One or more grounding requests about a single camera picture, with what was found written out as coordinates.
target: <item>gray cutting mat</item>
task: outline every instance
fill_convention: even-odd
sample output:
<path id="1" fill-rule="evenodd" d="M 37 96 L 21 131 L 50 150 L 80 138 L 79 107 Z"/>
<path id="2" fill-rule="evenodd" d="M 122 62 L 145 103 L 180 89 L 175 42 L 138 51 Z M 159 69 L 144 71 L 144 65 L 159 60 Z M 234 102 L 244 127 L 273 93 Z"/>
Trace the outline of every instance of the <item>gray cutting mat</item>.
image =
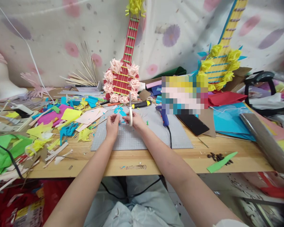
<path id="1" fill-rule="evenodd" d="M 140 110 L 133 111 L 139 113 L 142 119 L 148 121 L 148 127 L 168 146 L 170 146 L 169 131 L 163 126 L 163 121 L 159 111 L 155 112 L 155 105 L 143 107 Z M 128 112 L 128 107 L 123 107 L 125 113 Z M 112 107 L 106 108 L 108 111 L 101 117 L 100 121 L 113 114 Z M 139 136 L 139 134 L 126 123 L 122 123 L 123 119 L 120 115 L 121 123 L 119 125 L 119 132 L 117 140 L 114 144 L 113 150 L 146 150 L 146 146 Z M 168 115 L 169 128 L 171 131 L 173 149 L 193 148 L 188 136 L 186 135 L 179 119 L 175 115 Z M 95 137 L 92 143 L 91 151 L 95 151 L 104 141 L 106 136 L 106 121 L 99 124 Z"/>

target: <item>black smartphone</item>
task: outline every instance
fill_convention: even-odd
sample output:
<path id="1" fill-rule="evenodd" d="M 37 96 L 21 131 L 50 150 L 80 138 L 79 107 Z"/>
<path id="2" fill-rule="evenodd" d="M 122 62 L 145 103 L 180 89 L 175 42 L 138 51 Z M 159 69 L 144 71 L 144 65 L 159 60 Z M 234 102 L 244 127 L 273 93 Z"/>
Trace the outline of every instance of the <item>black smartphone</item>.
<path id="1" fill-rule="evenodd" d="M 181 114 L 177 115 L 177 117 L 195 136 L 199 136 L 209 130 L 209 127 L 193 114 Z"/>

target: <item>guitar headstock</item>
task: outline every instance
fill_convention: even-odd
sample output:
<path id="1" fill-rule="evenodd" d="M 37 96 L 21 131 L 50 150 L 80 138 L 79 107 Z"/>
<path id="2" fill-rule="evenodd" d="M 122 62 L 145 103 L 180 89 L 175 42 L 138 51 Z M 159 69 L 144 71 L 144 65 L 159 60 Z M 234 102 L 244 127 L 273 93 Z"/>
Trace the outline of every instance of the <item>guitar headstock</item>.
<path id="1" fill-rule="evenodd" d="M 127 5 L 125 12 L 126 12 L 126 16 L 129 15 L 129 13 L 131 14 L 131 17 L 133 17 L 134 15 L 137 18 L 140 18 L 140 15 L 142 17 L 145 17 L 144 13 L 146 12 L 143 8 L 143 2 L 144 0 L 129 0 L 129 5 Z"/>

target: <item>person's leg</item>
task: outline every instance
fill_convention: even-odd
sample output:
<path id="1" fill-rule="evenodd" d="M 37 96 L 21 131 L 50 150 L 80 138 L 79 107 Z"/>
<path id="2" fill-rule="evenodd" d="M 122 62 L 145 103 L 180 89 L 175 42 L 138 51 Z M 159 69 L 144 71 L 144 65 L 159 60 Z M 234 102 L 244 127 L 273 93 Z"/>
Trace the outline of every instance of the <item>person's leg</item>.
<path id="1" fill-rule="evenodd" d="M 124 198 L 125 193 L 121 184 L 116 177 L 104 177 L 102 182 L 107 189 L 114 195 Z M 100 184 L 97 194 L 92 202 L 92 206 L 86 217 L 84 226 L 98 227 L 103 226 L 111 210 L 115 204 L 120 201 L 121 203 L 128 203 L 128 200 L 119 200 L 114 196 L 107 193 L 102 184 Z"/>
<path id="2" fill-rule="evenodd" d="M 149 185 L 159 178 L 158 175 L 149 176 L 127 176 L 127 194 L 128 196 L 137 194 L 145 190 Z M 162 218 L 170 226 L 183 226 L 174 203 L 172 202 L 168 191 L 160 180 L 151 186 L 146 192 L 134 198 L 130 198 L 129 202 L 135 206 L 139 204 L 144 207 L 151 208 L 160 218 Z"/>

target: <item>patterned fabric backdrop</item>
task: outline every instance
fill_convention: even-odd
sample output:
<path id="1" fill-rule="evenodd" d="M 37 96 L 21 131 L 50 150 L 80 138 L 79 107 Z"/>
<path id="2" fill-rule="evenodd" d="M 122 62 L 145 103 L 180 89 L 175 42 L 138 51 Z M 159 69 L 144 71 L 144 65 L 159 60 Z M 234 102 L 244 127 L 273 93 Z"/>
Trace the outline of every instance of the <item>patterned fabric backdrop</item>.
<path id="1" fill-rule="evenodd" d="M 217 44 L 232 0 L 146 0 L 133 60 L 141 80 L 177 66 L 197 68 L 197 52 Z M 128 0 L 0 0 L 0 7 L 28 41 L 45 85 L 64 86 L 59 76 L 80 68 L 77 44 L 87 41 L 99 79 L 112 58 L 123 55 Z M 243 45 L 241 65 L 284 70 L 284 0 L 249 0 L 231 41 Z M 29 85 L 22 72 L 36 72 L 25 42 L 0 11 L 0 53 L 9 77 Z"/>

